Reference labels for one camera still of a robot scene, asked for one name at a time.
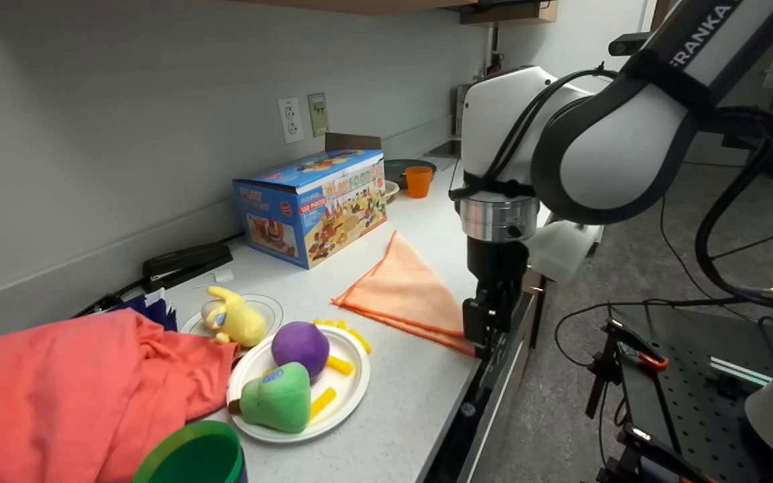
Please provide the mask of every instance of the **box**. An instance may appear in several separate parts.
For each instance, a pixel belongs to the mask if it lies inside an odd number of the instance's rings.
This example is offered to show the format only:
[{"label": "box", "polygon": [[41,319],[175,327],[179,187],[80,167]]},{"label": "box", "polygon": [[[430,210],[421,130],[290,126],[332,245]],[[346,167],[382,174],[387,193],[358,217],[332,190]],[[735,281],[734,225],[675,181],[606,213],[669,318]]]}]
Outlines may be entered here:
[{"label": "box", "polygon": [[385,154],[328,151],[233,181],[247,241],[311,268],[387,221]]}]

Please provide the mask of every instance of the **yellow toy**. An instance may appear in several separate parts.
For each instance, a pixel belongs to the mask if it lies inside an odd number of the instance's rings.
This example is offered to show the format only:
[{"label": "yellow toy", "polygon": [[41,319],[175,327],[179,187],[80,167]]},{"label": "yellow toy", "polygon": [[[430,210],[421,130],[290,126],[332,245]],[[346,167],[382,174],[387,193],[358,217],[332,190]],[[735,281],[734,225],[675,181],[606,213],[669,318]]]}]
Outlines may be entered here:
[{"label": "yellow toy", "polygon": [[202,326],[216,332],[218,340],[237,344],[237,346],[255,346],[267,338],[268,327],[263,313],[259,313],[241,295],[225,288],[206,288],[216,297],[202,308]]}]

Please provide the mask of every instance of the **wall outlet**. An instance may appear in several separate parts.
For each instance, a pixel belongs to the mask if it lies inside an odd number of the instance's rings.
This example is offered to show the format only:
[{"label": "wall outlet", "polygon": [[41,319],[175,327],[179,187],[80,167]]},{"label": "wall outlet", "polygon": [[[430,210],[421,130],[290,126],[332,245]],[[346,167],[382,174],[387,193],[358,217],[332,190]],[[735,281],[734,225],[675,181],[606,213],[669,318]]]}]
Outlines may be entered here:
[{"label": "wall outlet", "polygon": [[322,91],[308,95],[308,123],[311,123],[311,138],[324,138],[331,131],[328,95]]},{"label": "wall outlet", "polygon": [[299,96],[280,100],[280,122],[285,142],[300,142],[303,140],[303,112]]}]

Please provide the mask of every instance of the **white countertop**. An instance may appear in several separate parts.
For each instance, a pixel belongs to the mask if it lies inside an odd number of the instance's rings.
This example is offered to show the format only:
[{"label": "white countertop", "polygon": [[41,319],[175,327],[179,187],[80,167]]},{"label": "white countertop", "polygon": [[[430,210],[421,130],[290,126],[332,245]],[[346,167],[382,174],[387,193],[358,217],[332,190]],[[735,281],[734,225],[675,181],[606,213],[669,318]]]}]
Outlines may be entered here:
[{"label": "white countertop", "polygon": [[475,280],[467,271],[467,237],[445,198],[457,163],[445,159],[430,162],[437,163],[430,198],[406,198],[401,193],[387,207],[389,221],[385,225],[311,271],[233,245],[233,264],[169,289],[169,300],[177,305],[179,322],[185,322],[206,300],[205,288],[218,273],[230,271],[237,280],[225,281],[225,288],[280,300],[285,322],[343,318],[373,344],[369,395],[341,426],[299,446],[267,446],[241,438],[249,480],[406,483],[425,477],[477,360],[336,308],[331,297],[341,295],[385,258],[394,230],[440,273],[459,303],[475,292]]}]

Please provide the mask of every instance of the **towel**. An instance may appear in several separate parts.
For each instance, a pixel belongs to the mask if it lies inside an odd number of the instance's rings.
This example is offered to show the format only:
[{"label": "towel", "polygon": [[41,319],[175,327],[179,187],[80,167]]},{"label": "towel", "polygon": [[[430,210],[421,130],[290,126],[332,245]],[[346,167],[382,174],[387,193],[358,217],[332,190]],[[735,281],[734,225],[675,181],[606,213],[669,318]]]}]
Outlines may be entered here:
[{"label": "towel", "polygon": [[225,401],[233,346],[138,311],[0,335],[0,483],[131,480],[185,422]]},{"label": "towel", "polygon": [[332,303],[473,354],[473,344],[464,338],[461,305],[401,234],[389,240],[382,264]]}]

